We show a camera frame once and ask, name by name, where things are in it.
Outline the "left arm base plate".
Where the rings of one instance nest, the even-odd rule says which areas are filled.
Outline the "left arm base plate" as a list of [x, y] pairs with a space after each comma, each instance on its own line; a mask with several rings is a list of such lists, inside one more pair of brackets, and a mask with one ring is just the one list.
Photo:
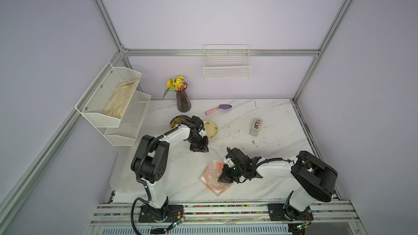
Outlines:
[[183, 212], [183, 205], [165, 205], [161, 209], [143, 205], [137, 220], [139, 223], [173, 223]]

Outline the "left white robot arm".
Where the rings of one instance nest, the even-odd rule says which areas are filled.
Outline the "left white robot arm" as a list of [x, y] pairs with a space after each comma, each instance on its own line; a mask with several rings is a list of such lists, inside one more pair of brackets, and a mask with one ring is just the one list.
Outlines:
[[192, 152], [209, 151], [209, 138], [201, 118], [193, 116], [157, 137], [145, 135], [139, 142], [131, 170], [135, 173], [136, 181], [145, 187], [148, 199], [143, 202], [154, 209], [161, 210], [168, 203], [168, 197], [158, 182], [167, 169], [169, 148], [182, 141], [190, 143]]

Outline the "clear bubble wrap sheet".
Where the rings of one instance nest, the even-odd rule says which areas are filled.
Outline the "clear bubble wrap sheet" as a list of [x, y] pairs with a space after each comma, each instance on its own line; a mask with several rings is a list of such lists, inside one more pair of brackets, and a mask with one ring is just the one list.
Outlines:
[[207, 166], [201, 175], [201, 180], [206, 188], [212, 191], [214, 195], [220, 196], [221, 193], [228, 190], [233, 184], [218, 180], [224, 168], [224, 162], [220, 155], [214, 149], [209, 149], [206, 155], [208, 155]]

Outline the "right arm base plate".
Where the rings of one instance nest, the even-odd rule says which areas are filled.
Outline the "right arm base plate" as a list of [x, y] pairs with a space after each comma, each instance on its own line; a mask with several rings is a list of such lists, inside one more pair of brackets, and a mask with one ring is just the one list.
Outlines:
[[310, 207], [307, 207], [303, 212], [284, 203], [269, 203], [267, 207], [271, 221], [301, 222], [313, 219]]

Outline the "orange plate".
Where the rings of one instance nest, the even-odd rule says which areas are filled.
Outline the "orange plate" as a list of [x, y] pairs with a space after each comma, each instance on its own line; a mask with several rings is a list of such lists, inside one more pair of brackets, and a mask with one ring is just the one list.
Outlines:
[[204, 170], [201, 180], [203, 184], [212, 191], [216, 196], [220, 196], [221, 193], [229, 189], [232, 184], [220, 182], [218, 179], [223, 171], [224, 164], [221, 162], [212, 162]]

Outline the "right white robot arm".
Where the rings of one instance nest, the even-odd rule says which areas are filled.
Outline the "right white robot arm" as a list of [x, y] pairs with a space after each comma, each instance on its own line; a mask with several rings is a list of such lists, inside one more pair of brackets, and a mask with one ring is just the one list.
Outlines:
[[227, 155], [218, 182], [244, 183], [255, 178], [292, 178], [299, 184], [293, 190], [283, 209], [287, 216], [297, 217], [314, 202], [331, 202], [337, 171], [308, 151], [291, 158], [263, 158], [245, 155], [238, 148], [227, 148]]

